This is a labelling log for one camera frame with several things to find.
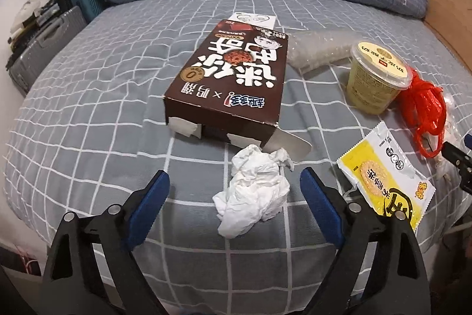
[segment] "cup lid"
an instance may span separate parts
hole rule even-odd
[[[352,57],[369,73],[395,89],[407,89],[413,73],[407,63],[392,50],[363,40],[351,47]]]

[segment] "gray suitcase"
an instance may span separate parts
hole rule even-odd
[[[87,25],[74,6],[41,31],[9,69],[10,77],[25,96],[49,62]]]

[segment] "white plastic bag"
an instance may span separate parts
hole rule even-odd
[[[287,62],[302,74],[324,64],[350,56],[354,43],[362,35],[346,29],[324,29],[290,33]]]
[[[462,146],[462,137],[457,129],[457,125],[452,115],[452,111],[455,107],[454,98],[451,94],[443,93],[444,102],[446,105],[446,118],[444,125],[444,141],[448,141],[453,144],[460,150],[464,150]],[[432,136],[429,133],[426,133],[426,138],[431,148],[437,148],[437,136]],[[434,157],[436,162],[436,179],[445,177],[446,180],[451,180],[451,173],[455,173],[455,165],[445,159],[441,153]]]

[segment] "white tissue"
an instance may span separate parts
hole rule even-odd
[[[257,221],[267,221],[282,211],[290,185],[280,167],[294,168],[283,148],[268,154],[255,144],[242,149],[231,162],[233,178],[228,190],[213,196],[221,220],[218,233],[228,239],[245,234]]]

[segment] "suitcase handle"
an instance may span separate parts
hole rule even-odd
[[[45,47],[48,47],[51,43],[55,43],[56,36],[58,35],[60,36],[63,33],[64,29],[67,28],[67,26],[68,26],[68,23],[66,23],[66,21],[62,17],[60,17],[59,19],[51,23],[51,25],[49,25],[36,38],[39,45],[42,48],[45,48]]]

